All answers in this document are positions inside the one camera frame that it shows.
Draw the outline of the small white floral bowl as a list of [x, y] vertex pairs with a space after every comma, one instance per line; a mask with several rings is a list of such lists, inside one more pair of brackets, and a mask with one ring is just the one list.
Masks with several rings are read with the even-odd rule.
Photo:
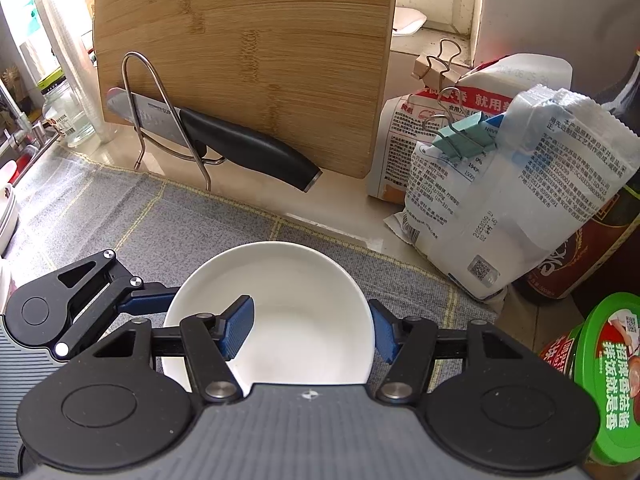
[[164, 323], [221, 314], [242, 295], [254, 301], [254, 324], [227, 364], [244, 392], [258, 382], [368, 380], [374, 327], [366, 297], [338, 263], [303, 245], [259, 242], [211, 258], [178, 289]]

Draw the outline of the white deep plate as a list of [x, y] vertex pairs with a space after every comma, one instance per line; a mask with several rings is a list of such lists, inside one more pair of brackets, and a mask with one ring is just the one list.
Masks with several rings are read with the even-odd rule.
[[18, 206], [15, 191], [12, 185], [6, 183], [1, 189], [1, 218], [0, 218], [0, 255], [8, 248], [14, 235], [20, 207]]

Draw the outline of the blue grey table mat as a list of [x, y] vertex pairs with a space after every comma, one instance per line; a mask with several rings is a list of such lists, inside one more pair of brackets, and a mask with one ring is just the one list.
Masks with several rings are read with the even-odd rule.
[[20, 212], [3, 258], [17, 285], [111, 249], [145, 281], [179, 286], [227, 249], [280, 240], [332, 258], [367, 297], [380, 300], [398, 318], [421, 315], [455, 330], [473, 318], [498, 318], [433, 271], [184, 185], [89, 162], [62, 148], [43, 155], [15, 195]]

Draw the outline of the white blue-print food bag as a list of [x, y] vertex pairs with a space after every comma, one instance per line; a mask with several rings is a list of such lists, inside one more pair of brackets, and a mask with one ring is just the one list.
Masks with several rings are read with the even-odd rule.
[[639, 168], [639, 138], [588, 96], [519, 93], [495, 149], [450, 162], [418, 143], [405, 208], [386, 224], [476, 300], [544, 261]]

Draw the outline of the green lid sauce jar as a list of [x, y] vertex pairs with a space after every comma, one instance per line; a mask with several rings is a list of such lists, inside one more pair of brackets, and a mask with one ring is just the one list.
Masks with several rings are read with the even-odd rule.
[[608, 466], [639, 458], [639, 297], [604, 298], [568, 333], [539, 352], [593, 397], [600, 429], [591, 459]]

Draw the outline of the glass jar green lid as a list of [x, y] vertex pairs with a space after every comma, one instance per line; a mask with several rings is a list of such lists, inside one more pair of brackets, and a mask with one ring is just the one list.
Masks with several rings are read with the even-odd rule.
[[44, 119], [61, 133], [69, 148], [78, 148], [96, 134], [62, 68], [41, 79], [38, 88], [43, 97]]

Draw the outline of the teal binder clip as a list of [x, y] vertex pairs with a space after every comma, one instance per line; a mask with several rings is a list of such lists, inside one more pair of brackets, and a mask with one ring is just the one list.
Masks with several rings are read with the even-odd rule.
[[486, 155], [498, 148], [497, 136], [504, 113], [487, 115], [479, 110], [470, 116], [455, 120], [452, 111], [442, 102], [444, 96], [453, 94], [461, 101], [462, 91], [447, 87], [437, 92], [437, 106], [442, 110], [421, 122], [421, 130], [433, 137], [432, 144], [442, 156], [452, 162], [477, 155]]

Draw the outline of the white red-label salt bag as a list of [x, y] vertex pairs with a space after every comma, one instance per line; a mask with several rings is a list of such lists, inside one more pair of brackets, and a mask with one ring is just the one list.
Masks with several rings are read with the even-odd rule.
[[378, 122], [368, 195], [401, 204], [417, 143], [440, 143], [449, 151], [450, 143], [440, 135], [453, 134], [463, 118], [476, 113], [500, 115], [518, 93], [536, 84], [568, 88], [573, 73], [572, 64], [564, 58], [517, 53], [473, 68], [452, 89], [426, 87], [388, 100]]

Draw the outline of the brown binder clip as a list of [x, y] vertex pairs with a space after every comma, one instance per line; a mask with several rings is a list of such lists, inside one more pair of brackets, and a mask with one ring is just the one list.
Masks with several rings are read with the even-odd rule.
[[[445, 46], [450, 44], [454, 48], [446, 58]], [[452, 39], [439, 40], [436, 54], [421, 54], [413, 63], [412, 73], [414, 79], [423, 82], [425, 88], [441, 92], [447, 87], [454, 87], [462, 77], [454, 65], [454, 60], [462, 53], [461, 47]]]

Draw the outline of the bamboo cutting board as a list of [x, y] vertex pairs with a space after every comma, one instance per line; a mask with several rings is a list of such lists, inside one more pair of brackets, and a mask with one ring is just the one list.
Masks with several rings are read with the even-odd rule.
[[102, 90], [269, 134], [326, 170], [371, 168], [395, 0], [94, 0]]

